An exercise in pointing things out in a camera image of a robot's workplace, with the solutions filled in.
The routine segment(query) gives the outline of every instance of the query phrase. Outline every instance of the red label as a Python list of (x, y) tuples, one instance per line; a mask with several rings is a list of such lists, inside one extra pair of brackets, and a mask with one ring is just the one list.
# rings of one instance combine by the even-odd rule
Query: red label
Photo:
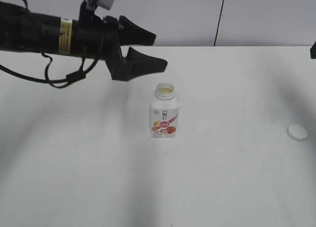
[(163, 121), (163, 122), (161, 122), (161, 123), (159, 124), (159, 126), (162, 127), (162, 128), (166, 128), (166, 127), (168, 127), (169, 125), (170, 125), (170, 123), (169, 123), (168, 121)]

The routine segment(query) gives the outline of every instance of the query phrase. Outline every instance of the white wall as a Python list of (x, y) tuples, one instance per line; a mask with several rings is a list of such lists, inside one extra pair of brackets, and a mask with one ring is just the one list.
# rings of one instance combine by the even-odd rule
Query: white wall
[[(77, 19), (82, 0), (28, 0), (33, 12)], [(212, 45), (221, 0), (116, 0), (111, 11), (157, 34), (157, 45)]]
[(217, 45), (311, 45), (315, 1), (225, 0)]

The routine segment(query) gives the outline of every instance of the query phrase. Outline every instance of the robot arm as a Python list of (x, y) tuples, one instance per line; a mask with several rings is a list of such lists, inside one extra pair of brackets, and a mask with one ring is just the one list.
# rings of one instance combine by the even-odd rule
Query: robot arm
[[(64, 88), (86, 77), (98, 60), (104, 60), (113, 80), (129, 81), (138, 76), (164, 72), (167, 62), (153, 58), (129, 48), (122, 56), (122, 45), (153, 45), (156, 35), (148, 32), (121, 16), (103, 19), (94, 14), (100, 6), (110, 9), (114, 0), (84, 0), (80, 6), (79, 20), (68, 20), (56, 16), (32, 13), (25, 7), (0, 1), (0, 50), (14, 52), (60, 54), (82, 58), (79, 70), (61, 80), (50, 80), (48, 68), (45, 79), (18, 74), (0, 65), (0, 70), (22, 79), (47, 83), (56, 88)], [(86, 69), (86, 58), (94, 59)]]

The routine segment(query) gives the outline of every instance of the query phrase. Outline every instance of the bottle opening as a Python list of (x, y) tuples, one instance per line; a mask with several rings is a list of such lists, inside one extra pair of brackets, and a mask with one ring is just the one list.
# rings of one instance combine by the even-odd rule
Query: bottle opening
[(156, 88), (156, 97), (162, 100), (170, 100), (174, 97), (174, 87), (170, 84), (159, 84)]

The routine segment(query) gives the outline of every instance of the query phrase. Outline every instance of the bottle label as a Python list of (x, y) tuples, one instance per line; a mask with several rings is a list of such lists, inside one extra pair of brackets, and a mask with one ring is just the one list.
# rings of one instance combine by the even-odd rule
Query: bottle label
[(175, 137), (178, 126), (179, 107), (155, 109), (150, 106), (150, 132), (153, 138)]

